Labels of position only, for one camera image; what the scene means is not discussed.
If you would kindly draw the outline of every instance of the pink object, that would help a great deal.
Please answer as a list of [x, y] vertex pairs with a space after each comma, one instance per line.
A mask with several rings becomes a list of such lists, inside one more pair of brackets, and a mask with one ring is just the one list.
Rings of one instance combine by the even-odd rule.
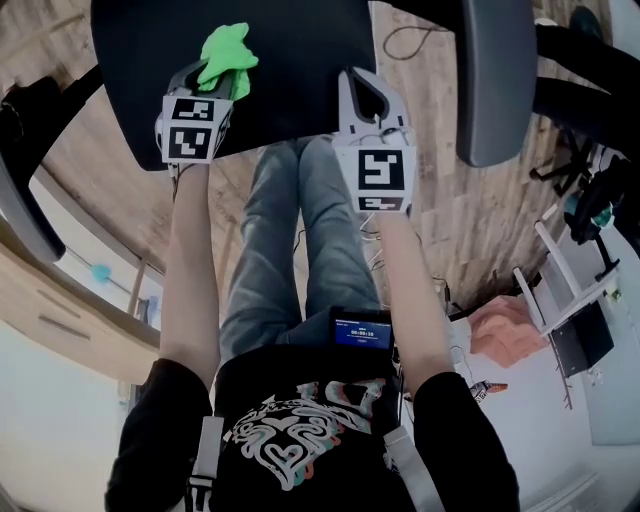
[[545, 348], [524, 300], [501, 295], [469, 316], [471, 353], [484, 354], [503, 368]]

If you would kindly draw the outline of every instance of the wooden floor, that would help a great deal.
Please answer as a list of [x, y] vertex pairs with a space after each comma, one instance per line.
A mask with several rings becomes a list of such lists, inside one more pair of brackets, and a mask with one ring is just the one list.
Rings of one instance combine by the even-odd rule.
[[[51, 74], [61, 84], [80, 77], [96, 63], [91, 39], [89, 0], [8, 0], [0, 9], [0, 48], [10, 48], [48, 23], [76, 12], [85, 18], [61, 29], [16, 56], [0, 62], [0, 85], [12, 81], [29, 84]], [[536, 15], [566, 25], [573, 8], [587, 5], [603, 21], [610, 36], [606, 0], [536, 0]], [[434, 275], [445, 278], [451, 298], [462, 307], [511, 287], [513, 267], [531, 275], [544, 256], [534, 222], [555, 201], [551, 186], [532, 182], [529, 170], [547, 162], [554, 153], [557, 132], [548, 120], [532, 116], [519, 157], [489, 169], [471, 169], [456, 158], [456, 65], [454, 37], [432, 33], [410, 61], [384, 55], [381, 41], [395, 27], [429, 23], [373, 4], [380, 73], [404, 96], [419, 146], [419, 187], [412, 222], [419, 233]], [[422, 32], [397, 34], [389, 49], [411, 53]], [[541, 60], [539, 74], [577, 77], [555, 63]], [[237, 229], [250, 190], [256, 151], [216, 160], [212, 165], [210, 198], [214, 256], [219, 260], [225, 234], [234, 232], [229, 275], [242, 241]], [[171, 187], [166, 173], [146, 173], [136, 164], [101, 89], [73, 120], [43, 162], [43, 167], [80, 205], [136, 254], [164, 269], [171, 222]], [[552, 230], [561, 225], [553, 217]], [[368, 257], [378, 252], [377, 242], [366, 244]], [[383, 255], [371, 261], [372, 265]], [[296, 254], [296, 277], [303, 288], [306, 277], [304, 243]], [[384, 267], [376, 270], [383, 302]]]

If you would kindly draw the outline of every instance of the black t-shirt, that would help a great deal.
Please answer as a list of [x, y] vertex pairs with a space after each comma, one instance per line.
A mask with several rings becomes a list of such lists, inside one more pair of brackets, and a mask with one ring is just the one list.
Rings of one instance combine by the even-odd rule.
[[[224, 365], [225, 418], [212, 510], [413, 510], [385, 454], [398, 423], [393, 366], [368, 351], [270, 346]], [[165, 511], [184, 495], [202, 418], [202, 381], [157, 361], [127, 418], [107, 511]], [[414, 436], [446, 510], [518, 510], [518, 485], [495, 430], [462, 377], [444, 373], [414, 399]]]

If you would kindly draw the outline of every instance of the display screen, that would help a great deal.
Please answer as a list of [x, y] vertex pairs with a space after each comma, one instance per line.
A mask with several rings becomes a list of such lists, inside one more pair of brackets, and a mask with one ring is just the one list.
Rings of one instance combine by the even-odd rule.
[[391, 325], [361, 320], [335, 320], [338, 345], [390, 349]]

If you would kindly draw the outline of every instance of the green plush toy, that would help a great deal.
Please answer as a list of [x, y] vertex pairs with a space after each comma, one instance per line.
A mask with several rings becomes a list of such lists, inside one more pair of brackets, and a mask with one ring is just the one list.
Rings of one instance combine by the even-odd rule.
[[231, 89], [231, 99], [242, 99], [251, 92], [247, 69], [258, 65], [258, 57], [244, 45], [244, 38], [248, 32], [247, 23], [223, 25], [207, 38], [200, 55], [201, 59], [208, 62], [198, 77], [200, 91], [215, 89], [220, 75], [235, 69], [237, 71]]

